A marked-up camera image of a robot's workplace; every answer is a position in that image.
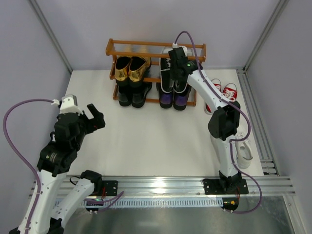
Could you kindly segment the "black patent loafer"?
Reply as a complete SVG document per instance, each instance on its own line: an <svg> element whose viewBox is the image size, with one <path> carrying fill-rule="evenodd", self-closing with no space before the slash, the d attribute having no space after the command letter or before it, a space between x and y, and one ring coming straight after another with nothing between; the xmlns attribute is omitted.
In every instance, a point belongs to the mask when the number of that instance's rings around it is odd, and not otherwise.
<svg viewBox="0 0 312 234"><path fill-rule="evenodd" d="M133 91L130 85L118 87L118 102L120 106L127 107L132 104Z"/></svg>
<svg viewBox="0 0 312 234"><path fill-rule="evenodd" d="M152 88L151 82L143 82L139 87L133 88L132 106L141 108L145 104L147 94Z"/></svg>

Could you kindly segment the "gold loafer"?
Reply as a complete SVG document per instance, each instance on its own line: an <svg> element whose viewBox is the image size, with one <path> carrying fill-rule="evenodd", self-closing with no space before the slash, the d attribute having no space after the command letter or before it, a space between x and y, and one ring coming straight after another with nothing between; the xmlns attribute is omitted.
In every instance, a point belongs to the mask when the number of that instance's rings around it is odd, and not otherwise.
<svg viewBox="0 0 312 234"><path fill-rule="evenodd" d="M131 58L128 77L129 84L133 88L139 87L145 78L145 73L151 67L151 58L150 57L137 57L133 56Z"/></svg>
<svg viewBox="0 0 312 234"><path fill-rule="evenodd" d="M128 72L131 61L131 57L121 56L115 62L115 80L119 87L127 86L129 83Z"/></svg>

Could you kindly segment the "red canvas sneaker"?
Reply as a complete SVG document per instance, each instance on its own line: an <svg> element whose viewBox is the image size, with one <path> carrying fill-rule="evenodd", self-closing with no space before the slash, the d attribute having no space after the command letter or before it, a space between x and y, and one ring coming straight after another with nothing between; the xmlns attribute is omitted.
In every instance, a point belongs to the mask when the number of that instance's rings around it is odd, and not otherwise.
<svg viewBox="0 0 312 234"><path fill-rule="evenodd" d="M231 102L236 101L237 93L237 86L234 83L228 83L222 91L223 96Z"/></svg>
<svg viewBox="0 0 312 234"><path fill-rule="evenodd" d="M221 92L221 81L220 81L220 79L214 78L214 79L211 80L211 82L212 82L212 84L216 87L216 89L217 89L219 92ZM211 115L211 114L212 114L212 111L211 111L210 104L212 104L213 96L211 96L211 97L209 98L209 100L210 100L209 102L206 102L206 103L205 103L204 111L205 111L206 114Z"/></svg>

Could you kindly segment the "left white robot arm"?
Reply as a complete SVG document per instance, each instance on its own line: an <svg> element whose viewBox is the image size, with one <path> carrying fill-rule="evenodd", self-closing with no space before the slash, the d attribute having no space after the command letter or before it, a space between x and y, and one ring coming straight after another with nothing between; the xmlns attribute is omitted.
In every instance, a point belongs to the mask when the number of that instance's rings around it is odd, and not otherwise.
<svg viewBox="0 0 312 234"><path fill-rule="evenodd" d="M59 189L78 156L84 137L105 127L103 113L93 104L87 105L92 119L84 112L79 113L75 104L66 106L62 101L59 107L60 114L55 130L50 133L50 141L40 153L37 168L31 168L36 178L31 202L22 223L10 230L11 234L62 234L80 203L101 190L101 174L86 170L66 198L55 205Z"/></svg>

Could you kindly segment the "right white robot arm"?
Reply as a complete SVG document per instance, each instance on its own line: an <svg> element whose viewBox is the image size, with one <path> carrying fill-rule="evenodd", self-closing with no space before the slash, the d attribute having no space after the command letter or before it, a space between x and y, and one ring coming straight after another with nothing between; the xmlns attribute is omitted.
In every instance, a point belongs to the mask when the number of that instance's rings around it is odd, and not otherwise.
<svg viewBox="0 0 312 234"><path fill-rule="evenodd" d="M204 179L206 195L248 194L247 182L235 167L234 140L240 121L240 104L230 102L209 80L196 60L189 60L183 48L169 51L170 77L185 81L192 86L208 104L212 116L208 123L210 136L215 139L216 153L220 161L218 179Z"/></svg>

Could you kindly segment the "orange wooden shoe shelf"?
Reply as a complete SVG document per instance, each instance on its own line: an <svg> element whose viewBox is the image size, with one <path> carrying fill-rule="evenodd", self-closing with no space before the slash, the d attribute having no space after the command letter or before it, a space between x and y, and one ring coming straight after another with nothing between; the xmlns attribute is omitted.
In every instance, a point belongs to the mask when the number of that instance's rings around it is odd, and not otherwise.
<svg viewBox="0 0 312 234"><path fill-rule="evenodd" d="M178 45L187 48L189 60L195 59L195 53L198 55L200 64L206 60L206 44L196 44L195 49L191 44L180 43ZM149 57L151 58L151 68L144 79L145 82L160 83L160 58L169 59L168 51L172 49L172 43L149 42L149 41L132 41L109 39L106 46L106 55L112 56L112 66L109 74L110 80L115 79L115 64L120 56L129 57ZM187 105L195 107L197 103L196 90L192 89Z"/></svg>

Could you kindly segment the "left black controller box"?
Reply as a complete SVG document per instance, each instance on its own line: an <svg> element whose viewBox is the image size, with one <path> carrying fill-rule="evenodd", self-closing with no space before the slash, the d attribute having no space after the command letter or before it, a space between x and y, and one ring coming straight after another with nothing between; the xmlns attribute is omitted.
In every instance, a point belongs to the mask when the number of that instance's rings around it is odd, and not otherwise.
<svg viewBox="0 0 312 234"><path fill-rule="evenodd" d="M102 199L85 199L86 210L88 212L97 212L99 208L88 208L89 206L103 206L104 201Z"/></svg>

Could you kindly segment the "black controller box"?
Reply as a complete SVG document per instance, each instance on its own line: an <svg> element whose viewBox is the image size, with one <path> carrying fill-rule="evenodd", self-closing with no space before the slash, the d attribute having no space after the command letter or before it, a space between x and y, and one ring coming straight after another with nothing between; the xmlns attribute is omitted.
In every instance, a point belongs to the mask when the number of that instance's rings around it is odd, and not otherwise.
<svg viewBox="0 0 312 234"><path fill-rule="evenodd" d="M239 199L237 197L226 197L223 198L222 209L235 211L239 206Z"/></svg>
<svg viewBox="0 0 312 234"><path fill-rule="evenodd" d="M89 206L103 206L104 201L102 199L85 199L86 210L88 212L97 212L99 208L88 208Z"/></svg>

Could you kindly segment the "right black controller box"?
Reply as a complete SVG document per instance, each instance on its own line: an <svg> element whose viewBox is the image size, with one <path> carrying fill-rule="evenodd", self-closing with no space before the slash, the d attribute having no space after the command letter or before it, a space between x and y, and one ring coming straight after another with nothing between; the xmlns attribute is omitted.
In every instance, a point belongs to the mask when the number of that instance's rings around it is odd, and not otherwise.
<svg viewBox="0 0 312 234"><path fill-rule="evenodd" d="M239 199L237 197L226 197L223 198L222 209L235 211L239 206Z"/></svg>

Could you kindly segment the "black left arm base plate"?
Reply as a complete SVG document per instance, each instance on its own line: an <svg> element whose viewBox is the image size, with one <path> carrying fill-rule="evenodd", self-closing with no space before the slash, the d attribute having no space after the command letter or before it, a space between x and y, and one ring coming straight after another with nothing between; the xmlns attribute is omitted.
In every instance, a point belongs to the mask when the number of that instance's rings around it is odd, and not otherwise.
<svg viewBox="0 0 312 234"><path fill-rule="evenodd" d="M94 191L91 193L93 196L116 196L118 189L117 180L102 180L95 183Z"/></svg>

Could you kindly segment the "right side aluminium rail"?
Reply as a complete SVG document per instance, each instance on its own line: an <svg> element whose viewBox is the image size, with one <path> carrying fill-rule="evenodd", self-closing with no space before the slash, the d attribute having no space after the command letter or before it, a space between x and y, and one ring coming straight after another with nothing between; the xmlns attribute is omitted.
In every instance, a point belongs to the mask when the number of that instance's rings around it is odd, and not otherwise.
<svg viewBox="0 0 312 234"><path fill-rule="evenodd" d="M274 161L274 153L269 143L269 139L264 129L264 124L260 117L260 112L256 104L251 86L248 82L247 75L243 70L236 69L236 74L241 87L241 91L246 103L248 115L250 117L253 128L253 135L258 150L258 155L261 161L264 175L280 176L276 163Z"/></svg>

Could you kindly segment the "left aluminium corner post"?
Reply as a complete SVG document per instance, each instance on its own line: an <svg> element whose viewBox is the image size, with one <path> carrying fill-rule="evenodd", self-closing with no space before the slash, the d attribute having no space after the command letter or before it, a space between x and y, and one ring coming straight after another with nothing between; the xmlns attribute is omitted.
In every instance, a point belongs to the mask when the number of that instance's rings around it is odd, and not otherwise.
<svg viewBox="0 0 312 234"><path fill-rule="evenodd" d="M73 68L65 55L58 39L56 38L48 20L46 19L41 7L39 6L39 3L37 0L27 0L29 5L31 6L33 12L35 13L36 17L38 18L40 24L44 28L50 42L52 43L53 47L55 48L56 52L58 53L61 61L63 62L64 66L66 67L67 71L72 74Z"/></svg>

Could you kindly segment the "aluminium corner post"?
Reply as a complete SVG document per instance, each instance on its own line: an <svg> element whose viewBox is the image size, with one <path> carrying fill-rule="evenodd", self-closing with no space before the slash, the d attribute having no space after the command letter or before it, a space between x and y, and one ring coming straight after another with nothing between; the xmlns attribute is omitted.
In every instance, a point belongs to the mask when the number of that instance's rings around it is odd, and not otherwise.
<svg viewBox="0 0 312 234"><path fill-rule="evenodd" d="M257 40L251 54L249 55L244 67L243 71L247 72L250 68L251 64L255 60L256 56L260 52L261 48L263 47L264 43L266 42L267 38L269 37L270 33L274 29L278 19L282 15L284 9L286 8L289 0L279 0L276 7L274 8L272 14L269 17L264 29L262 30L259 39Z"/></svg>
<svg viewBox="0 0 312 234"><path fill-rule="evenodd" d="M66 67L67 71L72 74L73 68L65 55L58 39L56 38L48 20L46 19L41 7L39 6L39 3L37 0L27 0L29 5L31 6L33 12L35 13L36 17L38 18L40 24L44 28L50 42L52 43L53 47L55 48L56 52L58 53L61 61L63 62L64 66Z"/></svg>

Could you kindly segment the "right aluminium corner post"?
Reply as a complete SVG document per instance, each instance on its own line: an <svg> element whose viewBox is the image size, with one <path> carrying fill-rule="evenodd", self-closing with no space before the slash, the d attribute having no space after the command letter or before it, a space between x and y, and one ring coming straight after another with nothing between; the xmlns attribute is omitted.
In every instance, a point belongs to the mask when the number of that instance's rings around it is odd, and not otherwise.
<svg viewBox="0 0 312 234"><path fill-rule="evenodd" d="M289 0L279 0L276 7L274 8L272 14L269 17L264 29L262 30L259 39L257 40L251 54L249 55L244 67L243 71L247 72L250 68L251 64L255 60L256 56L260 52L261 48L263 47L264 43L266 42L267 38L269 37L270 33L274 29L278 19L282 15L284 9L286 8Z"/></svg>

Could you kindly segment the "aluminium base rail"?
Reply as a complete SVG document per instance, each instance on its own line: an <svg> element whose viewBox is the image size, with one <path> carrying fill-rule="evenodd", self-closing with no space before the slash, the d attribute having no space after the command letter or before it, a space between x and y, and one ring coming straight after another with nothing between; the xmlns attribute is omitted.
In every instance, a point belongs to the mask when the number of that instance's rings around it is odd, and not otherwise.
<svg viewBox="0 0 312 234"><path fill-rule="evenodd" d="M204 196L202 177L104 176L103 180L118 181L117 192L127 197ZM257 176L263 196L296 195L287 176Z"/></svg>

